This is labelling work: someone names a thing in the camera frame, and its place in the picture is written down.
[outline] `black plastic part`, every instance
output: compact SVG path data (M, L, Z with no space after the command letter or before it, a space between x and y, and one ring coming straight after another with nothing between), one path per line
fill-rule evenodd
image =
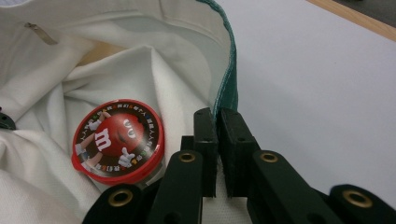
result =
M12 120L12 118L10 118L8 115L3 113L0 113L0 128L17 130L14 120Z
M160 183L161 180L151 184L144 190L135 185L126 184L105 190L82 223L145 223Z
M242 116L222 108L218 117L219 154L229 197L247 197L251 154L259 150Z
M272 216L267 222L258 218L256 223L343 223L280 154L255 152L251 172L254 185L248 198L253 206L249 213L260 217L263 211L258 209L264 205L262 209L269 209L265 213Z
M175 153L148 216L148 224L201 223L203 157L193 150Z
M368 190L352 185L333 187L329 205L345 223L396 223L396 211Z
M203 196L216 197L219 141L210 108L194 113L194 150L204 157Z

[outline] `white fabric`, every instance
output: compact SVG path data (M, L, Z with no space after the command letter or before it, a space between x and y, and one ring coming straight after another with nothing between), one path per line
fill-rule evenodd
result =
M59 44L45 44L26 22ZM0 7L0 106L18 128L0 130L0 223L84 218L101 192L73 169L72 137L83 117L107 101L132 98L154 108L168 161L181 136L192 134L193 112L212 107L218 96L230 60L223 23L193 0L32 0ZM82 61L103 46L114 51ZM222 198L205 200L204 222L229 223L233 214L218 206L223 189ZM234 204L240 205L226 206L245 207L243 200Z

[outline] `red lid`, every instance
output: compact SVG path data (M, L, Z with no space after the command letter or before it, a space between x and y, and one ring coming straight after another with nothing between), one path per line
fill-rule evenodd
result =
M96 107L78 125L72 162L103 184L133 184L161 162L163 145L163 125L152 108L115 100Z

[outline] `brass screw insert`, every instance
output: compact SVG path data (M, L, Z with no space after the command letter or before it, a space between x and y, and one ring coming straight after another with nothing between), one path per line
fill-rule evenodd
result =
M356 190L344 190L343 196L349 203L352 203L353 205L356 205L358 207L369 208L373 206L373 201L369 197Z
M129 203L134 195L128 189L118 189L110 194L108 203L113 207L121 207Z

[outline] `green fabric edge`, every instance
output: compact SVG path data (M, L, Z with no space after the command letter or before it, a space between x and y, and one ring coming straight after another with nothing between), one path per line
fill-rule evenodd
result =
M228 31L231 40L229 64L219 86L218 96L216 98L215 104L213 105L213 115L216 117L220 108L225 107L237 110L238 107L235 39L233 37L233 29L231 28L231 24L227 19L227 15L219 4L217 4L214 0L196 1L208 4L213 10L220 14L224 21L224 27Z

